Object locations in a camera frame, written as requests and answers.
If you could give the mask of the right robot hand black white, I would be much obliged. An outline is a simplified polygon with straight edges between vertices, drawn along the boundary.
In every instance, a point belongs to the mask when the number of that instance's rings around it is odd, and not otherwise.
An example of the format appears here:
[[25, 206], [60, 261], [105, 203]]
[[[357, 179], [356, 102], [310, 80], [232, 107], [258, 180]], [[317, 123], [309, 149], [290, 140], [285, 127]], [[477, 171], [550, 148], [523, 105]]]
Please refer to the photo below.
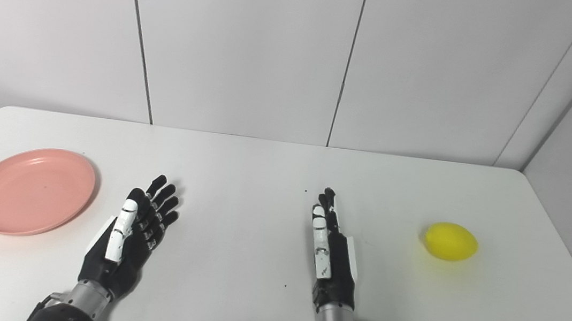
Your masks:
[[326, 305], [355, 308], [354, 247], [340, 230], [336, 193], [327, 187], [312, 206], [313, 257], [315, 283], [312, 302], [317, 312]]

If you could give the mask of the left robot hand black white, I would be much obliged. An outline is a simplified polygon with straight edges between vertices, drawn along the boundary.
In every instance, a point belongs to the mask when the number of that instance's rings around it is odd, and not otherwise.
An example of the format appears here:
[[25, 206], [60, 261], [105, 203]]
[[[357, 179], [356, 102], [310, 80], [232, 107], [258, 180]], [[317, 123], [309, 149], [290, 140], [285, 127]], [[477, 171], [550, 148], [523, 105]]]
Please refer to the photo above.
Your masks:
[[152, 252], [179, 218], [177, 188], [159, 175], [147, 189], [132, 189], [83, 258], [78, 282], [92, 281], [112, 300], [134, 288]]

